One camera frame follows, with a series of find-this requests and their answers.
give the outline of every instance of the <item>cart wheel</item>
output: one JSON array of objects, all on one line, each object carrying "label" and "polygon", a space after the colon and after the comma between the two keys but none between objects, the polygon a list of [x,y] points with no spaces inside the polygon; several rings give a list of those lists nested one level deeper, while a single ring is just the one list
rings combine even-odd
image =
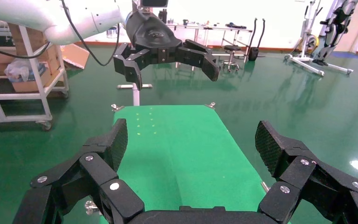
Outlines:
[{"label": "cart wheel", "polygon": [[53,127],[53,125],[51,124],[50,121],[46,121],[46,122],[42,123],[42,130],[45,132],[50,131],[51,127]]},{"label": "cart wheel", "polygon": [[64,92],[61,92],[61,95],[64,99],[68,99],[69,98],[69,92],[68,91],[64,91]]}]

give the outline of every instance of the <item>green table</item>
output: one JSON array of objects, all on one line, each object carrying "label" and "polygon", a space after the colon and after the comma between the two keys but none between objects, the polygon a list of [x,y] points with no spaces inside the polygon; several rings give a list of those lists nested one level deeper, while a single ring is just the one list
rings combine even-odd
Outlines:
[{"label": "green table", "polygon": [[265,195],[262,180],[213,109],[132,106],[116,112],[118,118],[128,126],[118,174],[146,210],[257,210]]}]

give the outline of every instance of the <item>green epoxy floor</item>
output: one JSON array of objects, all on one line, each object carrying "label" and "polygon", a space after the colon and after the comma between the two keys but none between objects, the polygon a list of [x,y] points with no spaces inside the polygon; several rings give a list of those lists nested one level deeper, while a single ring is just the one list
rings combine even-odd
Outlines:
[{"label": "green epoxy floor", "polygon": [[[111,47],[93,50],[109,58]],[[151,65],[142,71],[142,105],[202,105],[216,103],[216,112],[261,178],[274,181],[259,157],[254,135],[260,120],[271,122],[282,135],[302,140],[324,162],[358,177],[350,161],[358,160],[358,58],[330,58],[329,62],[355,71],[350,77],[325,69],[325,77],[282,62],[283,54],[267,54],[238,74],[221,74],[210,82],[199,69],[175,64]],[[49,100],[54,127],[44,133],[33,123],[0,124],[0,224],[11,223],[29,180],[68,159],[90,136],[108,131],[110,105],[131,105],[131,90],[117,90],[124,77],[113,64],[99,67],[89,59],[86,69],[69,74],[70,99]],[[11,111],[26,104],[6,103]],[[32,112],[41,109],[33,102]],[[66,224],[96,224],[84,201],[65,217]],[[292,223],[329,223],[302,202]]]}]

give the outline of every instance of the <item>black handle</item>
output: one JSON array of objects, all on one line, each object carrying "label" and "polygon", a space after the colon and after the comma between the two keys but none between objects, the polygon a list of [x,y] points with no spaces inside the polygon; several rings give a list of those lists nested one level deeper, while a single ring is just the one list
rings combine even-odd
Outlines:
[{"label": "black handle", "polygon": [[316,13],[316,15],[319,15],[319,12],[322,10],[322,8],[319,9],[319,11]]},{"label": "black handle", "polygon": [[255,33],[256,33],[256,21],[257,21],[257,18],[255,18],[255,27],[253,28],[252,38],[250,39],[250,43],[249,43],[249,47],[248,47],[248,53],[249,53],[249,48],[252,46],[253,37],[255,36]]},{"label": "black handle", "polygon": [[262,42],[262,38],[264,35],[264,30],[265,30],[265,19],[263,18],[263,31],[262,31],[262,35],[260,36],[260,40],[259,40],[259,44],[257,45],[257,48],[260,47],[260,43]]}]

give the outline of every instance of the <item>black cable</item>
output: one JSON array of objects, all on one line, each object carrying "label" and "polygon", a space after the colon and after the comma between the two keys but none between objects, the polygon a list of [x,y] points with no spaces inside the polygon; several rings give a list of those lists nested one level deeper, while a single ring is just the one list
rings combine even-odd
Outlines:
[{"label": "black cable", "polygon": [[6,55],[6,56],[10,56],[10,57],[15,57],[15,58],[22,58],[22,59],[32,59],[32,58],[36,58],[36,57],[39,57],[41,56],[45,50],[47,49],[48,45],[50,44],[50,42],[47,42],[46,46],[44,46],[44,48],[42,49],[42,51],[37,54],[37,55],[34,55],[34,56],[18,56],[18,55],[12,55],[12,54],[9,54],[9,53],[6,53],[4,51],[0,51],[0,54],[3,54],[3,55]]},{"label": "black cable", "polygon": [[89,53],[91,54],[91,56],[94,58],[94,60],[100,64],[101,66],[106,66],[108,65],[112,59],[114,58],[115,56],[115,52],[117,50],[117,46],[118,46],[118,39],[119,39],[119,35],[120,35],[120,24],[118,23],[117,24],[117,42],[116,42],[116,46],[115,46],[115,50],[113,51],[113,54],[112,56],[109,58],[108,62],[105,63],[105,64],[102,64],[94,55],[94,53],[90,50],[90,48],[87,46],[86,42],[84,42],[82,36],[80,36],[80,33],[77,31],[75,25],[73,24],[72,20],[70,19],[70,16],[69,16],[69,13],[68,13],[68,8],[66,7],[65,5],[65,2],[64,0],[61,0],[62,1],[62,6],[64,7],[64,12],[65,12],[65,15],[67,16],[67,19],[72,27],[72,29],[74,30],[74,32],[76,33],[77,37],[80,39],[80,41],[83,43],[84,47],[87,49],[87,51],[89,51]]}]

